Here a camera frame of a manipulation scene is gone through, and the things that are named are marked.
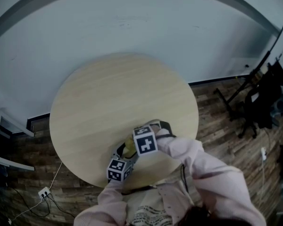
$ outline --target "black chair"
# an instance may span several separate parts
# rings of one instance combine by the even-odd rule
[[[276,62],[273,66],[269,66],[268,72],[263,75],[257,86],[247,94],[245,101],[239,103],[244,111],[233,112],[232,119],[241,117],[245,119],[243,131],[238,135],[239,138],[243,137],[248,127],[252,127],[253,138],[256,138],[255,122],[258,123],[259,128],[272,128],[275,121],[271,116],[271,108],[281,97],[281,86],[283,86],[283,68]]]
[[[277,114],[283,115],[283,93],[281,97],[272,105],[270,114],[274,117]]]

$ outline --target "sleeve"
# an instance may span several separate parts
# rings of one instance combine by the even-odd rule
[[[75,218],[74,226],[123,226],[126,206],[121,190],[123,183],[110,181],[98,196],[98,205],[88,208]]]
[[[165,134],[169,133],[162,129],[157,136]],[[157,144],[159,150],[186,166],[204,204],[213,215],[266,226],[264,217],[250,201],[241,170],[205,153],[202,143],[197,140],[166,137],[158,139]]]

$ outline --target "object held in hand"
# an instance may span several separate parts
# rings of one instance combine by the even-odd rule
[[[123,182],[132,172],[133,163],[122,158],[113,158],[107,168],[107,178]]]
[[[155,133],[150,125],[134,129],[133,140],[139,156],[158,151]]]

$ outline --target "round wooden table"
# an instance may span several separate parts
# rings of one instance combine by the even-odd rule
[[[195,138],[198,108],[189,85],[161,62],[115,54],[73,72],[50,113],[50,135],[62,162],[82,180],[104,187],[113,148],[152,119],[177,136]],[[180,165],[162,152],[140,157],[126,189],[153,184]]]

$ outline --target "wall outlet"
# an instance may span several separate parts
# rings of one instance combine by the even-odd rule
[[[40,198],[43,198],[43,197],[45,198],[47,195],[50,194],[50,190],[49,190],[48,187],[44,187],[38,194],[39,194]]]
[[[262,147],[261,148],[261,156],[262,156],[262,160],[265,161],[267,159],[266,157],[266,148]]]

